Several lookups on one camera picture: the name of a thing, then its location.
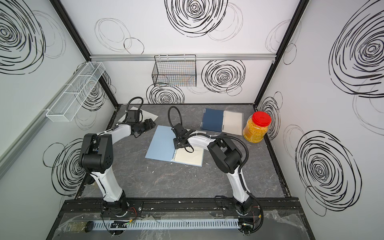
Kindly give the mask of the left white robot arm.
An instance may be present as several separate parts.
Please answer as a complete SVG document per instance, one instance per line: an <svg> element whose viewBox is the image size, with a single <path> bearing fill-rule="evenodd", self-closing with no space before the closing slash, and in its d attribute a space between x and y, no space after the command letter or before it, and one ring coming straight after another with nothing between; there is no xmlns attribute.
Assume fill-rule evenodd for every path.
<svg viewBox="0 0 384 240"><path fill-rule="evenodd" d="M113 144L129 136L138 138L155 126L153 119L143 117L141 109L127 110L122 122L104 132L86 134L83 138L79 166L95 180L101 190L102 208L113 211L118 217L129 211L129 204L113 172Z"/></svg>

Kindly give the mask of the torn lined paper page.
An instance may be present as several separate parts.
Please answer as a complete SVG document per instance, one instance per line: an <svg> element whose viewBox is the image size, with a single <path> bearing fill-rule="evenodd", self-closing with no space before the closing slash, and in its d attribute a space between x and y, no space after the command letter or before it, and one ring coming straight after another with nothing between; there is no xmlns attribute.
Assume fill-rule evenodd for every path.
<svg viewBox="0 0 384 240"><path fill-rule="evenodd" d="M157 115L149 113L144 110L139 110L136 107L132 107L126 111L126 113L118 120L118 123L135 124L144 122L146 119L152 119L155 121L158 118Z"/></svg>

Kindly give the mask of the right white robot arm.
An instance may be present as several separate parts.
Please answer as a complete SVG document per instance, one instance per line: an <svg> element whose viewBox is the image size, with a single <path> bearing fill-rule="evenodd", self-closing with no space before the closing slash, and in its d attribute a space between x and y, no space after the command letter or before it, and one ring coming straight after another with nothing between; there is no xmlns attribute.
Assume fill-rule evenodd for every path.
<svg viewBox="0 0 384 240"><path fill-rule="evenodd" d="M240 139L220 134L211 136L187 130L181 124L171 127L175 134L175 149L192 149L196 147L209 151L216 166L225 173L233 191L235 208L240 215L251 211L253 197L246 185L243 167L249 159L248 147Z"/></svg>

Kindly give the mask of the light blue spiral notebook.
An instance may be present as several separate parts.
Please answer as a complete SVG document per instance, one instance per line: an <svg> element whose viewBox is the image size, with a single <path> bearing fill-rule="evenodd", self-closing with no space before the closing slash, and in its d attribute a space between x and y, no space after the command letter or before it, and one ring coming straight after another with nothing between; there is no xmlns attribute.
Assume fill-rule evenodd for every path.
<svg viewBox="0 0 384 240"><path fill-rule="evenodd" d="M175 149L175 134L171 127L157 126L145 158L163 162L172 162L190 166L203 165L204 149L194 147L192 153L184 148Z"/></svg>

